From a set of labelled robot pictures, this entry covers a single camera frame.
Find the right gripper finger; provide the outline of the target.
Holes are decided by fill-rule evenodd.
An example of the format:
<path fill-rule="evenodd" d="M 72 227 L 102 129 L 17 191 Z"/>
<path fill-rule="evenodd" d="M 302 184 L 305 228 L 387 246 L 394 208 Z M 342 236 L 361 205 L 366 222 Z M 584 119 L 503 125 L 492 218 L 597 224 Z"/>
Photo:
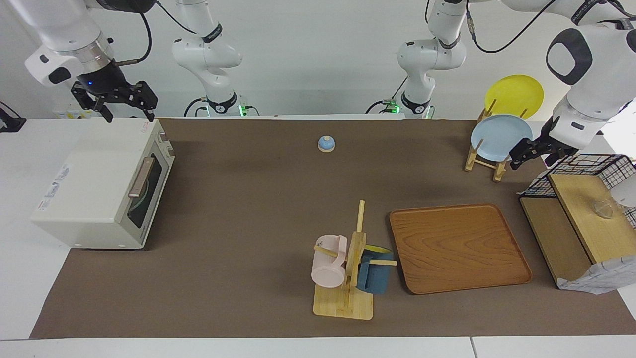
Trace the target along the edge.
<path fill-rule="evenodd" d="M 140 109 L 149 122 L 154 121 L 154 110 L 157 108 L 158 98 L 144 80 L 134 85 L 126 84 L 119 87 L 119 97 L 124 104 Z"/>
<path fill-rule="evenodd" d="M 71 93 L 82 109 L 97 112 L 106 122 L 113 122 L 114 116 L 106 106 L 107 98 L 104 95 L 98 95 L 96 99 L 93 99 L 80 82 L 73 83 Z"/>

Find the oven door with handle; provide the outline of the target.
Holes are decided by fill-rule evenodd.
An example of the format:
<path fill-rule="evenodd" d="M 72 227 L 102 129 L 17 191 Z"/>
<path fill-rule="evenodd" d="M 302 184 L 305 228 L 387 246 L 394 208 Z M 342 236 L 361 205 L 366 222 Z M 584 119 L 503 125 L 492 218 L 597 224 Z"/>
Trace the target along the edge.
<path fill-rule="evenodd" d="M 141 249 L 152 226 L 153 217 L 171 170 L 170 159 L 159 144 L 153 143 L 142 154 L 132 183 L 124 196 L 120 224 L 132 236 L 132 242 L 121 243 L 125 249 Z"/>

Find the white toaster oven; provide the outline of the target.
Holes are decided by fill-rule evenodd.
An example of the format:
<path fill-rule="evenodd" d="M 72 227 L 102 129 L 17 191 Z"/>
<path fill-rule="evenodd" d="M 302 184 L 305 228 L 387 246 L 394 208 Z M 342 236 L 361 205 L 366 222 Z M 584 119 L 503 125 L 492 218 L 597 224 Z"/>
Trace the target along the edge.
<path fill-rule="evenodd" d="M 172 167 L 173 146 L 159 120 L 89 120 L 30 220 L 72 248 L 127 250 L 120 246 L 132 242 L 120 224 L 124 196 L 153 143 Z"/>

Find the white box with labels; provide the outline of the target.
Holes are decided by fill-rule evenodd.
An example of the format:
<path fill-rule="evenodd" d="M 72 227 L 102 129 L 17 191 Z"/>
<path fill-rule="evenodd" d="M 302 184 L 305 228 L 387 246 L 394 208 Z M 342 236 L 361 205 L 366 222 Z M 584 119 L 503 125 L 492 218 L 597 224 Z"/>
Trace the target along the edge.
<path fill-rule="evenodd" d="M 93 117 L 94 111 L 91 109 L 83 109 L 75 102 L 69 102 L 56 104 L 53 114 L 57 119 L 87 119 Z"/>

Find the light blue plate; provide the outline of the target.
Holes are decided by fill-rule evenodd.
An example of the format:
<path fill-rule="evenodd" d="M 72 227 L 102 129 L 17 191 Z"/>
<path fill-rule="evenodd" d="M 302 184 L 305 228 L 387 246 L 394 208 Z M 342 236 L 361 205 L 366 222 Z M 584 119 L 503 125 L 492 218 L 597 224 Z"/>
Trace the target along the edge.
<path fill-rule="evenodd" d="M 471 145 L 489 161 L 501 162 L 523 138 L 531 138 L 532 129 L 515 115 L 495 115 L 482 120 L 471 133 Z"/>

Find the wooden plate rack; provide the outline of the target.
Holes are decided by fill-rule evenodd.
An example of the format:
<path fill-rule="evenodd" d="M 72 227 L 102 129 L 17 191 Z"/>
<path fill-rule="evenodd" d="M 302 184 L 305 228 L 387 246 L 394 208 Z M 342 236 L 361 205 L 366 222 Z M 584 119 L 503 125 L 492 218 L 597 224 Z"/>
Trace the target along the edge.
<path fill-rule="evenodd" d="M 485 111 L 483 111 L 482 115 L 480 116 L 479 120 L 477 121 L 477 124 L 479 124 L 482 120 L 488 118 L 490 116 L 486 116 L 485 115 Z M 482 165 L 482 166 L 486 166 L 487 168 L 491 168 L 494 170 L 493 172 L 493 177 L 492 180 L 494 182 L 500 182 L 502 180 L 502 177 L 504 175 L 504 173 L 506 172 L 506 163 L 508 161 L 510 161 L 510 156 L 508 154 L 508 156 L 506 157 L 506 159 L 504 161 L 501 162 L 495 162 L 495 161 L 489 161 L 484 159 L 483 157 L 480 157 L 477 154 L 477 150 L 473 148 L 473 146 L 471 145 L 470 142 L 470 149 L 468 152 L 468 156 L 466 159 L 466 163 L 464 165 L 464 170 L 466 172 L 471 172 L 473 169 L 473 166 L 475 164 L 477 165 Z"/>

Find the yellow plate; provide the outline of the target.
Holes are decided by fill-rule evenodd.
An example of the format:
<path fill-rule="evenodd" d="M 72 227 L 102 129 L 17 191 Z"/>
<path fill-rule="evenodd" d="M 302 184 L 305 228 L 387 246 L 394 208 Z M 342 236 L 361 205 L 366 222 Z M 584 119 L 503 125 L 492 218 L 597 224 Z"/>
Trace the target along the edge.
<path fill-rule="evenodd" d="M 544 102 L 542 84 L 531 76 L 515 74 L 497 80 L 484 96 L 484 115 L 515 115 L 524 120 Z"/>

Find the wooden two-tier shelf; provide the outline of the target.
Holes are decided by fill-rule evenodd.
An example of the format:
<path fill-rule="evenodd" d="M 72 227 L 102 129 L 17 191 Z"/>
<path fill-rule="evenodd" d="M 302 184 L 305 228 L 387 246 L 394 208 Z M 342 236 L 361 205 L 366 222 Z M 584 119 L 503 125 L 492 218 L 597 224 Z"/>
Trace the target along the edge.
<path fill-rule="evenodd" d="M 636 228 L 596 176 L 549 174 L 557 198 L 520 198 L 551 275 L 579 279 L 595 263 L 636 255 Z M 614 217 L 599 217 L 595 201 L 612 200 Z"/>

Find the white rounded object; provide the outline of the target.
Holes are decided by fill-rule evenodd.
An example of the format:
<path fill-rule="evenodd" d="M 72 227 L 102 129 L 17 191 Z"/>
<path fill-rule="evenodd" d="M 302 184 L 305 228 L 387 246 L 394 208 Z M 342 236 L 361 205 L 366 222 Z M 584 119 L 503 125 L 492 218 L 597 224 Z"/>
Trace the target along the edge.
<path fill-rule="evenodd" d="M 636 207 L 636 174 L 613 186 L 610 194 L 618 204 L 624 207 Z"/>

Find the brown wooden tray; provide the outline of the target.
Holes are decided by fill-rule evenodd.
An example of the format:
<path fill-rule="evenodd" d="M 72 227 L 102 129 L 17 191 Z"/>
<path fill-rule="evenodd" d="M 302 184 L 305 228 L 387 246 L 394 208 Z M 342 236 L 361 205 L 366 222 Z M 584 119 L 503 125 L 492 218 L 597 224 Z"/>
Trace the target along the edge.
<path fill-rule="evenodd" d="M 495 204 L 396 209 L 389 223 L 404 283 L 413 295 L 504 287 L 532 279 Z"/>

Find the white crumpled cloth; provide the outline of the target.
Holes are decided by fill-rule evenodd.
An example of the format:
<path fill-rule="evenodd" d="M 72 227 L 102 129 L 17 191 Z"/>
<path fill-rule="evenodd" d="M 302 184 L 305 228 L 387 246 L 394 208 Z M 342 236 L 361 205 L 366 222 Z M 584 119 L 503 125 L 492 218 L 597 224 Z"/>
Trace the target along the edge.
<path fill-rule="evenodd" d="M 561 290 L 581 291 L 600 295 L 636 283 L 636 255 L 607 259 L 591 265 L 581 278 L 558 278 Z"/>

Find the brown table mat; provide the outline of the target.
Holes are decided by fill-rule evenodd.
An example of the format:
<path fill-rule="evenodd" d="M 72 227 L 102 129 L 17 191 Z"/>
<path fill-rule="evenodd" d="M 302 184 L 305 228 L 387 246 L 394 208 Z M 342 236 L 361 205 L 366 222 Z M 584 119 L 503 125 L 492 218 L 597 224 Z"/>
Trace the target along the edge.
<path fill-rule="evenodd" d="M 539 160 L 493 183 L 466 173 L 471 121 L 162 120 L 176 158 L 143 250 L 71 250 L 30 337 L 634 335 L 620 295 L 555 287 L 517 193 Z M 335 149 L 318 149 L 321 136 Z M 411 295 L 400 270 L 372 320 L 312 313 L 312 247 L 349 236 L 359 200 L 373 245 L 395 209 L 490 202 L 528 284 Z"/>

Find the blue mug yellow inside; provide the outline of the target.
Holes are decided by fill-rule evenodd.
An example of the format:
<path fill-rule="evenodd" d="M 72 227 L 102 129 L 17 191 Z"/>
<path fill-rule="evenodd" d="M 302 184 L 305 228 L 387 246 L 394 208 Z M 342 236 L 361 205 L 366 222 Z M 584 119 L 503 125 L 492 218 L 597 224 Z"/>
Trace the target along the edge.
<path fill-rule="evenodd" d="M 393 260 L 391 250 L 375 245 L 365 245 L 357 272 L 356 288 L 369 294 L 384 294 L 388 287 L 389 265 L 371 264 L 372 259 Z"/>

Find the pink mug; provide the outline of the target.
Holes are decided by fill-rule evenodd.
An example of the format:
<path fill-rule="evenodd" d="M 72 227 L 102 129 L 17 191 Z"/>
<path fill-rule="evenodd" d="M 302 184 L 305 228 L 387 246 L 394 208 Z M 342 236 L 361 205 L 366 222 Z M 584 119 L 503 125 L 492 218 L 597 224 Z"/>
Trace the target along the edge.
<path fill-rule="evenodd" d="M 347 258 L 348 239 L 342 235 L 326 234 L 316 240 L 315 246 L 334 252 L 335 255 L 314 250 L 311 270 L 313 282 L 324 288 L 340 287 L 345 279 L 344 262 Z"/>

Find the wooden mug rack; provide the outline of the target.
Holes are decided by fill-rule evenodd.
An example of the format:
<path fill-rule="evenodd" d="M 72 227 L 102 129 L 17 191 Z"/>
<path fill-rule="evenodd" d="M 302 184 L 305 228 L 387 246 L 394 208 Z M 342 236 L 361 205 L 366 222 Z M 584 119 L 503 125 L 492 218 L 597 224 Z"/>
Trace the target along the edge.
<path fill-rule="evenodd" d="M 361 200 L 357 210 L 357 224 L 350 239 L 348 239 L 347 258 L 344 262 L 345 279 L 340 287 L 324 288 L 315 284 L 313 313 L 320 316 L 340 317 L 346 319 L 370 320 L 373 318 L 373 294 L 356 288 L 358 267 L 361 262 L 366 233 L 363 232 L 364 204 Z M 313 250 L 320 250 L 334 256 L 334 252 L 313 246 Z M 389 265 L 395 267 L 396 260 L 372 259 L 371 264 Z"/>

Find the black clamp mount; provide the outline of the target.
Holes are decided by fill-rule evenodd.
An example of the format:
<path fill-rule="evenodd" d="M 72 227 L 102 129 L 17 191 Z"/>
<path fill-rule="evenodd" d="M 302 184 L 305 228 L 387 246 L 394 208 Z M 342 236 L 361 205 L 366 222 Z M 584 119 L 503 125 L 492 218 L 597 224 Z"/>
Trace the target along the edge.
<path fill-rule="evenodd" d="M 0 100 L 0 132 L 18 132 L 26 122 L 27 118 Z"/>

